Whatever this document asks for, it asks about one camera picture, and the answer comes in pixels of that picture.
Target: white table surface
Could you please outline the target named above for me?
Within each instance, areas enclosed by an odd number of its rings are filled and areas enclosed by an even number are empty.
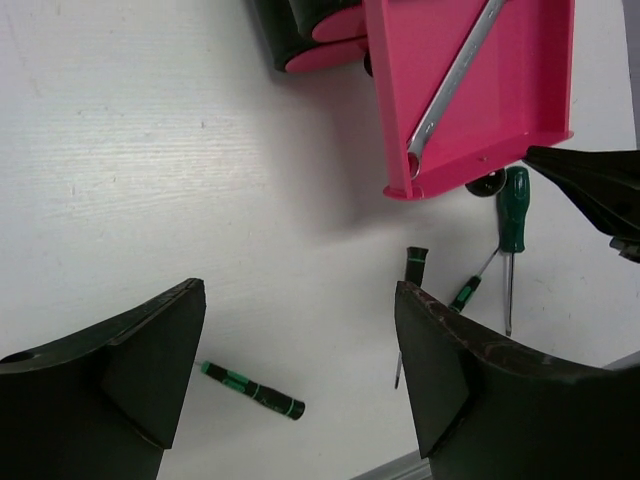
[[[619,0],[577,0],[566,146],[631,149]],[[449,300],[492,200],[381,195],[359,65],[271,72],[240,0],[0,2],[0,354],[207,286],[199,358],[307,402],[293,422],[195,374],[159,478],[348,479],[417,448],[392,306],[410,244]],[[514,338],[590,365],[640,349],[640,269],[533,174]],[[501,331],[502,267],[467,311]]]

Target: green and black screwdriver handle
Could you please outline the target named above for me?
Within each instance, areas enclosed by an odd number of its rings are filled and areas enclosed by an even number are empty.
[[[502,251],[509,255],[509,283],[507,285],[507,317],[505,320],[505,330],[511,336],[512,311],[513,311],[513,267],[515,254],[524,251],[524,227],[525,217],[529,209],[530,202],[529,172],[524,167],[510,167],[506,171],[506,181],[504,188],[498,194],[498,216],[500,223],[500,245],[484,263],[480,271],[471,277],[456,295],[456,298],[449,305],[449,308],[456,313],[469,304],[480,283],[482,275],[487,270],[498,252]]]
[[[292,420],[298,420],[304,413],[304,402],[280,393],[273,388],[252,382],[239,373],[227,370],[211,362],[202,363],[200,371],[232,390],[255,400],[263,407],[273,410],[285,417],[289,417]]]

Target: pink plastic tool tray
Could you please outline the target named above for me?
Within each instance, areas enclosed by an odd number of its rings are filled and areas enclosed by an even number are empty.
[[[571,137],[574,0],[508,0],[412,179],[407,142],[485,5],[363,0],[349,9],[351,33],[364,24],[369,40],[389,197],[434,197],[521,159],[531,145]]]

